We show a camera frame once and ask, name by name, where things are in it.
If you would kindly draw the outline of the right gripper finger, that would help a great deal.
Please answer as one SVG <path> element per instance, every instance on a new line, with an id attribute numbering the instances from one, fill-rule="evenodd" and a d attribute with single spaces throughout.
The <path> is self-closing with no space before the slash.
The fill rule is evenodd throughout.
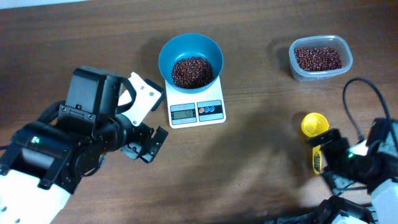
<path id="1" fill-rule="evenodd" d="M 334 143 L 337 143 L 341 139 L 341 134 L 338 129 L 332 128 L 324 133 L 321 133 L 317 136 L 310 137 L 307 140 L 307 144 L 309 146 L 322 146 L 322 147 L 329 147 Z"/>
<path id="2" fill-rule="evenodd" d="M 357 182 L 342 177 L 331 170 L 322 172 L 321 177 L 333 195 L 339 196 L 347 191 L 366 190 L 365 186 L 355 187 Z"/>

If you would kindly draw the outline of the yellow measuring scoop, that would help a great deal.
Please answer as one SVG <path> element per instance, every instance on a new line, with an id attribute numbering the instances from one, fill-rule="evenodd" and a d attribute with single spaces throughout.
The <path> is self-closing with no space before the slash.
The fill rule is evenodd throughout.
<path id="1" fill-rule="evenodd" d="M 316 137 L 329 129 L 328 120 L 320 113 L 309 113 L 301 122 L 301 130 L 309 138 Z M 320 145 L 312 148 L 312 167 L 316 175 L 322 170 L 322 152 Z"/>

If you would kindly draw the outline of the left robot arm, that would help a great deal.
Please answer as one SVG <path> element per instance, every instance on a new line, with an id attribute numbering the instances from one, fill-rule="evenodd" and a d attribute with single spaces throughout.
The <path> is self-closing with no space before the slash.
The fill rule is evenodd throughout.
<path id="1" fill-rule="evenodd" d="M 50 223 L 110 152 L 152 162 L 168 133 L 144 118 L 163 99 L 136 73 L 75 69 L 66 99 L 18 130 L 1 156 L 1 222 Z"/>

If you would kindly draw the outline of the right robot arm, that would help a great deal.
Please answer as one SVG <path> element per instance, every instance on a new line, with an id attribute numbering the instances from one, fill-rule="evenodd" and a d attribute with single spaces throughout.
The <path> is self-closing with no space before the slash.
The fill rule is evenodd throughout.
<path id="1" fill-rule="evenodd" d="M 308 140 L 320 146 L 327 165 L 322 177 L 332 192 L 312 212 L 271 223 L 397 223 L 397 120 L 376 118 L 369 136 L 350 146 L 337 129 Z M 370 206 L 341 197 L 355 183 L 371 196 Z"/>

